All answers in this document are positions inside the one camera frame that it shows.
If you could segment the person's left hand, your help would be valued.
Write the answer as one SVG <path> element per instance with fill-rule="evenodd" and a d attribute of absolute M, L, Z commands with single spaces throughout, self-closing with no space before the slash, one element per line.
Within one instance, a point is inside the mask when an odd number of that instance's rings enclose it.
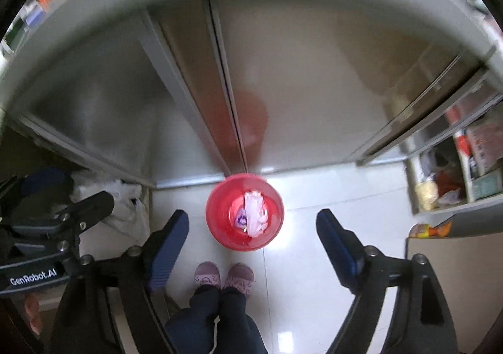
<path fill-rule="evenodd" d="M 36 336 L 40 336 L 43 331 L 43 322 L 40 317 L 40 304 L 37 296 L 35 294 L 27 294 L 25 296 L 24 307 L 31 332 Z"/>

